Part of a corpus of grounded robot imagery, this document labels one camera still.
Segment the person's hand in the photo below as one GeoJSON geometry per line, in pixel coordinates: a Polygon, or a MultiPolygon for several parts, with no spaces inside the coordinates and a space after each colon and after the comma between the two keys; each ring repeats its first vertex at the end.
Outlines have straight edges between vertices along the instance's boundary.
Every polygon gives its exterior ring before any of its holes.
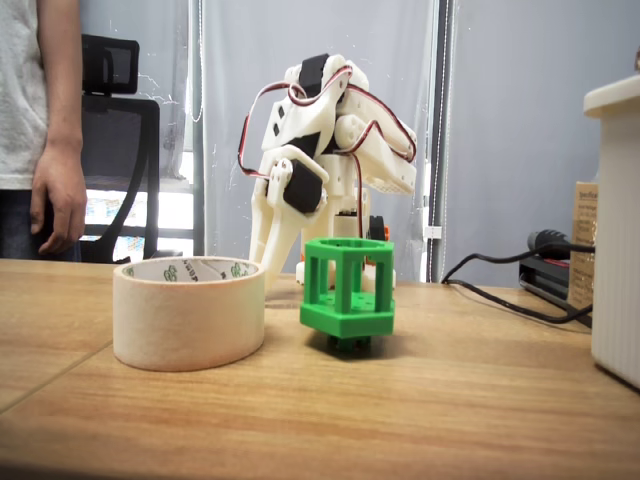
{"type": "Polygon", "coordinates": [[[34,171],[30,207],[33,235],[44,228],[47,203],[53,210],[52,233],[39,247],[40,254],[61,253],[81,238],[86,202],[81,145],[48,141],[34,171]]]}

